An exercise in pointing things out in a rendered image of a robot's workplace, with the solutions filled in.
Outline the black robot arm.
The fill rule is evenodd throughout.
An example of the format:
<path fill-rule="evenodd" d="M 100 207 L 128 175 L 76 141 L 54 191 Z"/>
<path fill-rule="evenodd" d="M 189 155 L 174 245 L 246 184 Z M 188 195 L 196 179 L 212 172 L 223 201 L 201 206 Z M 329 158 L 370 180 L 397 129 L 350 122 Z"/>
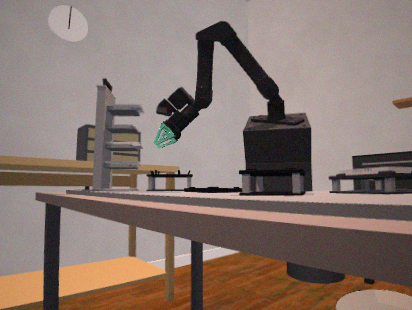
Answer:
<path fill-rule="evenodd" d="M 211 104 L 214 42 L 220 42 L 251 78 L 261 95 L 271 101 L 271 103 L 267 102 L 268 115 L 251 118 L 251 122 L 284 125 L 298 125 L 304 122 L 304 118 L 286 117 L 284 100 L 279 96 L 278 86 L 241 42 L 228 22 L 220 21 L 197 32 L 196 40 L 198 40 L 198 63 L 195 99 L 183 87 L 180 87 L 167 99 L 177 110 L 164 99 L 157 106 L 157 114 L 170 117 L 173 112 L 174 114 L 169 120 L 174 125 L 184 116 L 185 120 L 188 119 L 191 123 L 199 115 L 198 112 L 201 109 L 205 109 Z M 181 110 L 186 104 L 188 105 L 179 112 L 178 110 Z"/>

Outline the white multi-well plate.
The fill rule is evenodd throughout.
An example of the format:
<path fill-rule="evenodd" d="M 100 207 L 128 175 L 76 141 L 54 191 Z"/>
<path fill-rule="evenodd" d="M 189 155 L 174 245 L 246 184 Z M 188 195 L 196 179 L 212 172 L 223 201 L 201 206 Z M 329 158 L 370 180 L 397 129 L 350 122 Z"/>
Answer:
<path fill-rule="evenodd" d="M 108 104 L 108 106 L 133 106 L 137 108 L 140 114 L 145 114 L 145 110 L 143 110 L 141 104 Z"/>

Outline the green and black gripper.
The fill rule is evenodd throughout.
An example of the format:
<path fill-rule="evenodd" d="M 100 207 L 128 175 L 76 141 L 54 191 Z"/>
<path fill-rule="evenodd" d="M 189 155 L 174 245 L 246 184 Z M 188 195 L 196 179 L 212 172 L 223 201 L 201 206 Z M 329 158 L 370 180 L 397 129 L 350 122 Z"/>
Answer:
<path fill-rule="evenodd" d="M 160 149 L 162 147 L 165 147 L 167 145 L 176 143 L 178 141 L 178 139 L 181 136 L 181 132 L 190 124 L 189 120 L 188 119 L 185 120 L 185 118 L 186 117 L 184 116 L 176 125 L 174 125 L 169 119 L 166 120 L 165 122 L 163 121 L 161 123 L 159 131 L 158 131 L 158 133 L 156 135 L 156 138 L 154 140 L 154 143 L 157 145 L 158 149 Z M 160 136 L 163 129 L 164 129 L 164 131 L 163 131 L 163 133 L 160 137 L 160 141 L 158 141 L 158 138 L 159 138 L 159 136 Z M 164 138 L 165 135 L 168 136 L 168 137 Z M 163 145 L 160 145 L 161 143 L 163 143 L 163 142 L 165 142 L 169 139 L 171 140 L 170 142 L 167 142 Z"/>

